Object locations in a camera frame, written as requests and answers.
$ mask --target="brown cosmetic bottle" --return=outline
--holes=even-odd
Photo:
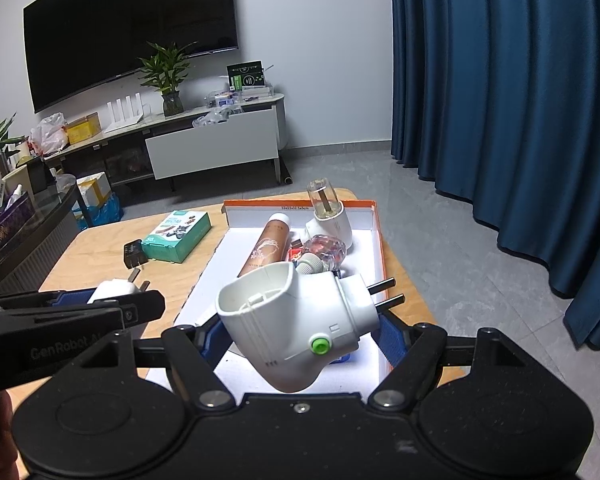
[[[275,213],[270,216],[244,267],[238,274],[238,278],[259,267],[285,259],[290,224],[289,217],[284,213]]]

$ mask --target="teal box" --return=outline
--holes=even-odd
[[[152,260],[181,264],[209,229],[206,211],[174,211],[142,240],[142,250]]]

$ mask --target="wall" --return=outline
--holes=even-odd
[[[106,102],[137,91],[152,112],[161,110],[160,95],[141,89],[132,75],[35,115],[22,31],[22,9],[33,1],[0,0],[0,118],[18,112],[12,136],[56,111],[72,120],[97,110],[106,126]],[[274,65],[267,79],[286,95],[290,146],[391,137],[391,0],[235,0],[235,5],[240,50],[192,60],[181,88],[186,107],[222,88],[219,76],[226,65],[261,59],[265,67]],[[101,33],[106,38],[106,30]],[[58,67],[49,77],[62,77],[64,70],[71,67]]]

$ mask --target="tv stand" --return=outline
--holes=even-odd
[[[199,107],[165,118],[152,115],[108,134],[67,146],[45,158],[76,177],[104,171],[112,186],[146,178],[168,178],[257,160],[272,160],[276,181],[291,184],[279,150],[287,143],[284,96],[240,103],[244,113],[223,123],[193,128]]]

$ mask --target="gray tile floor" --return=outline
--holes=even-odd
[[[294,178],[277,186],[273,167],[258,162],[119,189],[123,219],[177,208],[304,190],[326,176],[359,198],[376,200],[382,232],[427,301],[453,335],[475,335],[494,326],[544,364],[589,405],[596,436],[582,463],[585,480],[600,480],[600,351],[575,349],[563,324],[569,300],[554,296],[546,269],[505,254],[497,232],[472,218],[469,203],[435,192],[432,182],[402,168],[387,152],[307,156],[286,161]]]

